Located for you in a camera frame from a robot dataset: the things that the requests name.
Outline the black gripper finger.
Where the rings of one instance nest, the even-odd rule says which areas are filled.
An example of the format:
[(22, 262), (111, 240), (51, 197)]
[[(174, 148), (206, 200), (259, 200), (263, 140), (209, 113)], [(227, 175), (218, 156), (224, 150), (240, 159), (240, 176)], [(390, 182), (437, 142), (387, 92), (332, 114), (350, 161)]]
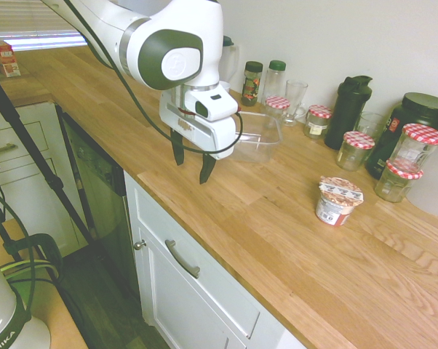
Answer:
[(173, 128), (171, 128), (170, 139), (175, 162), (178, 166), (180, 166), (183, 164), (185, 156), (183, 147), (183, 136), (175, 131)]
[(216, 159), (210, 154), (204, 153), (202, 155), (202, 168), (199, 174), (199, 184), (204, 184), (209, 180), (210, 175), (215, 167), (215, 163)]

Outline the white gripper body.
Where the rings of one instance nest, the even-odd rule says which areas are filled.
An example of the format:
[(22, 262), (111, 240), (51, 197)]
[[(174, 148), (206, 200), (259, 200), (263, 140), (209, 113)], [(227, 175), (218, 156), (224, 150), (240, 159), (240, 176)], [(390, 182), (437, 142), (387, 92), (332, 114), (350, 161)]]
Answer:
[(161, 120), (199, 149), (217, 160), (230, 156), (236, 140), (236, 123), (231, 115), (218, 121), (202, 116), (185, 116), (172, 101), (172, 91), (163, 91), (159, 102)]

